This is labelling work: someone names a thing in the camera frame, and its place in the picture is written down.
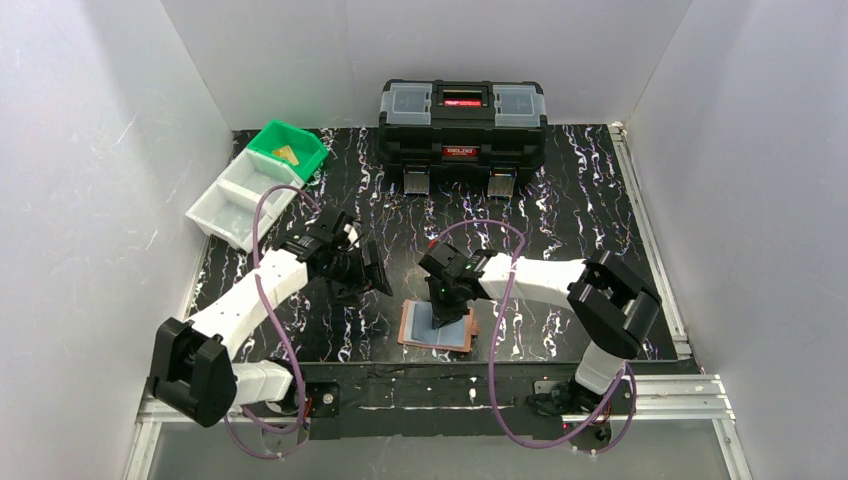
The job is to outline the pink leather card holder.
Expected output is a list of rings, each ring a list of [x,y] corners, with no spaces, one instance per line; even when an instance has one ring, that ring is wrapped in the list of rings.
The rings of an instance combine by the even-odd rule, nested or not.
[[[480,333],[471,309],[462,320],[435,327],[432,305],[426,301],[405,300],[397,342],[400,345],[468,353]]]

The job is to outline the orange credit card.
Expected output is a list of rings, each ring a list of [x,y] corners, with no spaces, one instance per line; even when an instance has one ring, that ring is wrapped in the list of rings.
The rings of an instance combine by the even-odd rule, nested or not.
[[[290,145],[278,147],[272,151],[272,154],[291,166],[298,166],[300,164],[297,155]]]

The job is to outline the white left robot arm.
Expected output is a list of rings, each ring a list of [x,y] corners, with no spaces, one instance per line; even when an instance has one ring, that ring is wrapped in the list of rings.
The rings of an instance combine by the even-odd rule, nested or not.
[[[375,241],[363,240],[354,216],[324,208],[286,231],[277,247],[223,296],[186,320],[158,328],[147,390],[202,427],[231,408],[284,400],[303,374],[294,359],[238,363],[238,348],[283,301],[322,280],[331,299],[354,306],[369,291],[393,293]]]

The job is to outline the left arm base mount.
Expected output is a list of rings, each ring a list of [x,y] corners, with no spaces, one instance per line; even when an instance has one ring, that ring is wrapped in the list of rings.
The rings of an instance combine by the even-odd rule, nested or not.
[[[305,417],[307,419],[333,418],[339,414],[341,400],[339,383],[308,381],[305,388]],[[299,409],[299,397],[296,392],[290,390],[281,401],[260,402],[249,405],[248,408],[259,417],[295,418]]]

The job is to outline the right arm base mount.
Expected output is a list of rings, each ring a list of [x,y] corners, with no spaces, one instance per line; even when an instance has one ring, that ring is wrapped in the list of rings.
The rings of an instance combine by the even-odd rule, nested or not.
[[[536,382],[534,388],[535,391],[526,397],[525,403],[537,415],[583,415],[592,419],[569,441],[573,450],[589,455],[605,453],[616,446],[628,432],[637,411],[637,396],[633,393],[631,382],[622,381],[615,394],[606,402],[602,401],[602,394],[595,394],[575,381],[556,384]],[[611,420],[618,407],[622,407],[620,414],[625,415],[625,423],[615,433]]]

